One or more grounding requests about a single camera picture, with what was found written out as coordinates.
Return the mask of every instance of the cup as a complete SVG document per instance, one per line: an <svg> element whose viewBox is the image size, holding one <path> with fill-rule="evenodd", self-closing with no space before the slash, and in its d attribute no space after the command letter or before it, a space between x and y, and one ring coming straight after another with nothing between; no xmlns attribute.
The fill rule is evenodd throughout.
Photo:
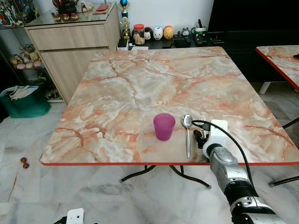
<svg viewBox="0 0 299 224"><path fill-rule="evenodd" d="M168 113L160 113L154 117L154 128L157 139L170 139L176 120Z"/></svg>

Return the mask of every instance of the metal spoon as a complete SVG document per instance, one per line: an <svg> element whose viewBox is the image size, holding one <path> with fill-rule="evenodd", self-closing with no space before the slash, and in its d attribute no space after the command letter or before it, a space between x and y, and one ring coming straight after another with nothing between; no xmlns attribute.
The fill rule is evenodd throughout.
<svg viewBox="0 0 299 224"><path fill-rule="evenodd" d="M190 114L186 114L182 118L182 125L187 128L187 139L186 139L186 152L187 158L190 158L190 136L189 128L192 126L192 117Z"/></svg>

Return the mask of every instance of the white wall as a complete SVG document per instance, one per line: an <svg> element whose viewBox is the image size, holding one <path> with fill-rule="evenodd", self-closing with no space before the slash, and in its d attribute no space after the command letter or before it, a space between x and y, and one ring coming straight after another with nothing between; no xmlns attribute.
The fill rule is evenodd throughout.
<svg viewBox="0 0 299 224"><path fill-rule="evenodd" d="M51 0L36 0L43 13L53 8ZM103 3L103 0L91 0ZM172 25L176 31L183 27L191 29L201 19L208 26L214 0L128 0L128 18L131 26L143 23L155 27Z"/></svg>

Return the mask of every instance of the small brown object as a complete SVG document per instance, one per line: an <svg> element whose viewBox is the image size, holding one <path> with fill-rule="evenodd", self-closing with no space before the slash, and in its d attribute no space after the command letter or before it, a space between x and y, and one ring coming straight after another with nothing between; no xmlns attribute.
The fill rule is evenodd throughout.
<svg viewBox="0 0 299 224"><path fill-rule="evenodd" d="M27 169L29 167L29 164L26 163L27 162L27 159L25 157L22 157L21 158L21 162L23 163L23 168L24 169Z"/></svg>

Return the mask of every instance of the black cable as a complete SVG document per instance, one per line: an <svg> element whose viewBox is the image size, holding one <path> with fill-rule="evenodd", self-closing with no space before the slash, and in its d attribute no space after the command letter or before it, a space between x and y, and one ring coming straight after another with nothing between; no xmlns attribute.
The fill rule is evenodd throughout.
<svg viewBox="0 0 299 224"><path fill-rule="evenodd" d="M241 154L243 156L243 159L244 159L244 162L245 162L245 167L246 167L246 170L247 170L248 178L249 178L249 180L251 182L251 185L252 185L253 189L255 189L255 187L253 185L253 181L252 181L252 177L251 177L251 171L250 171L250 168L249 168L249 164L248 164L246 155L245 155L243 149L241 148L241 146L239 145L239 143L227 131L225 131L224 129L222 129L221 127L219 127L216 124L213 124L213 123L211 123L209 121L205 121L205 120L193 120L192 124L195 125L196 127L199 127L199 128L202 128L202 125L197 125L195 122L196 123L204 123L204 124L212 125L212 126L218 128L220 131L222 131L223 133L225 133L237 145L238 149L240 150L240 152L241 152Z"/></svg>

